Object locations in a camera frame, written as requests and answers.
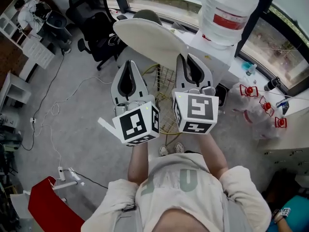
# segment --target red label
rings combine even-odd
[[[231,14],[219,8],[216,8],[213,22],[218,24],[221,27],[232,29],[232,30],[240,30],[243,29],[247,23],[247,16],[239,16],[235,14]]]

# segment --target red chair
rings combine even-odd
[[[31,189],[28,210],[45,232],[80,232],[84,223],[54,192],[49,176]]]

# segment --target black and white marker cube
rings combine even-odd
[[[173,93],[173,110],[180,132],[208,134],[217,123],[218,108],[216,96]]]
[[[127,146],[142,144],[159,137],[159,110],[150,101],[112,119],[111,126],[100,118],[98,123]]]

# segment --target black mesh chair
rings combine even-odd
[[[89,49],[84,40],[78,41],[78,49],[92,54],[95,61],[101,66],[110,57],[117,60],[119,54],[126,47],[114,33],[112,26],[116,20],[112,17],[106,0],[69,0],[69,9],[66,16],[80,28],[88,42]]]

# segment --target shoe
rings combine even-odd
[[[63,52],[64,52],[64,54],[68,54],[68,53],[70,53],[70,52],[71,52],[71,48],[69,48],[68,50],[63,51]]]
[[[184,153],[184,146],[181,143],[177,143],[175,145],[176,153]]]
[[[168,149],[165,146],[161,146],[159,150],[159,156],[163,157],[163,156],[167,156],[168,154],[169,154]]]

